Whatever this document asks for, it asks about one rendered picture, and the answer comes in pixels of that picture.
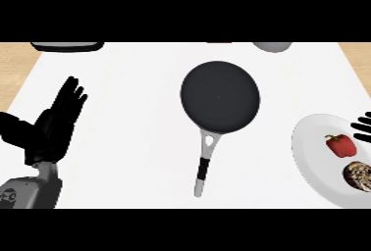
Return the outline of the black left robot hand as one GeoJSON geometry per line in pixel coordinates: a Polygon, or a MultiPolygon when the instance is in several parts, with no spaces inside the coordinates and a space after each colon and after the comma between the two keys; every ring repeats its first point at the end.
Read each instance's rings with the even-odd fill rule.
{"type": "Polygon", "coordinates": [[[0,112],[0,138],[25,150],[25,164],[56,163],[70,147],[74,124],[89,95],[79,79],[71,76],[59,89],[53,104],[34,124],[0,112]]]}

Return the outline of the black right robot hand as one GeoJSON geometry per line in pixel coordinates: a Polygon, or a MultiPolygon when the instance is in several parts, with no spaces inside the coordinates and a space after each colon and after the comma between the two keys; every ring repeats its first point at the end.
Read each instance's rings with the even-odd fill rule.
{"type": "Polygon", "coordinates": [[[351,124],[351,127],[356,129],[354,137],[371,143],[371,112],[367,112],[362,117],[358,118],[358,122],[351,124]]]}

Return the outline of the red bell pepper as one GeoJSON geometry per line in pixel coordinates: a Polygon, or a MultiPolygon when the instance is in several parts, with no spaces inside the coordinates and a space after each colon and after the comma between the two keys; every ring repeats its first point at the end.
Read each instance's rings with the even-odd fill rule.
{"type": "Polygon", "coordinates": [[[340,157],[354,157],[356,155],[356,146],[351,138],[345,135],[327,135],[327,145],[334,154],[340,157]]]}

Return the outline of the white plate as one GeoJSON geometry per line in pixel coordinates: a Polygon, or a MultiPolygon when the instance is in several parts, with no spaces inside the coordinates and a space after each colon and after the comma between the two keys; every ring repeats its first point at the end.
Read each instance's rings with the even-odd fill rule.
{"type": "Polygon", "coordinates": [[[371,192],[354,188],[343,177],[345,167],[355,161],[371,166],[371,144],[354,137],[351,122],[315,114],[305,117],[291,134],[291,151],[297,169],[309,185],[340,208],[371,208],[371,192]],[[356,155],[340,158],[327,145],[327,135],[345,134],[356,146],[356,155]]]}

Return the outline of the black frying pan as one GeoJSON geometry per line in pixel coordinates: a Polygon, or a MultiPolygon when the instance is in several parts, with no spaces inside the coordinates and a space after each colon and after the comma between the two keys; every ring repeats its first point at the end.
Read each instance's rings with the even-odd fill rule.
{"type": "Polygon", "coordinates": [[[235,64],[212,61],[187,74],[182,90],[185,113],[200,128],[201,154],[194,196],[201,197],[213,151],[223,134],[243,129],[260,109],[260,91],[247,71],[235,64]]]}

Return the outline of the brown speckled round food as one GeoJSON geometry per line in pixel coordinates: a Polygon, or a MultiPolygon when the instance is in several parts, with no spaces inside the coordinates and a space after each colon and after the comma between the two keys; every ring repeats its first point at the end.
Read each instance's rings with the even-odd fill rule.
{"type": "Polygon", "coordinates": [[[358,190],[371,192],[371,166],[352,162],[343,169],[346,183],[358,190]]]}

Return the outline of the white placemat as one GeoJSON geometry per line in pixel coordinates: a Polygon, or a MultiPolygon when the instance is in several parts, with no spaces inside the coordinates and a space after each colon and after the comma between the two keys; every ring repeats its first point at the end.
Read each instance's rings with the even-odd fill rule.
{"type": "Polygon", "coordinates": [[[354,123],[371,111],[336,43],[294,43],[280,53],[250,43],[110,43],[95,52],[46,53],[11,107],[19,119],[37,119],[71,76],[89,99],[58,165],[61,207],[339,208],[303,178],[291,151],[305,117],[328,114],[354,123]],[[210,61],[250,73],[260,109],[249,126],[222,136],[195,197],[200,129],[181,88],[210,61]]]}

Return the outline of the grey round bowl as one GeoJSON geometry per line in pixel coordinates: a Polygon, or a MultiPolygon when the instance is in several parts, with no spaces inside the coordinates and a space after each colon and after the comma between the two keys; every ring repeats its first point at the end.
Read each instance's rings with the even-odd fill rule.
{"type": "Polygon", "coordinates": [[[291,42],[256,42],[254,45],[265,52],[280,53],[290,48],[291,42]]]}

